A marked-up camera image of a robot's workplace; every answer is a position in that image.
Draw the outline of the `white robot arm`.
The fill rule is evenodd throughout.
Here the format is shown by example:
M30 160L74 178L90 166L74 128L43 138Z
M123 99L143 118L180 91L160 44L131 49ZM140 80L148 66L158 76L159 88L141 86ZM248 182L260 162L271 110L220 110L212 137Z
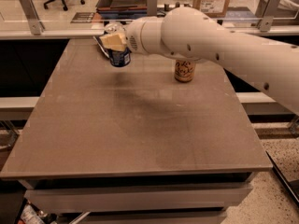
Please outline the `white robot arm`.
M233 32L191 7L136 19L100 37L106 49L182 61L212 61L299 114L299 48Z

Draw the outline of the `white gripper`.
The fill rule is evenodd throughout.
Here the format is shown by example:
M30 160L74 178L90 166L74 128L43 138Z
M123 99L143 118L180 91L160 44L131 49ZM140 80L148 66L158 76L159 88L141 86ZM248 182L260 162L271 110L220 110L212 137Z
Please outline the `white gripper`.
M131 52L148 54L142 42L142 31L147 21L146 18L133 20L126 26L125 34L123 32L105 34L100 36L100 40L106 49L125 51L128 47Z

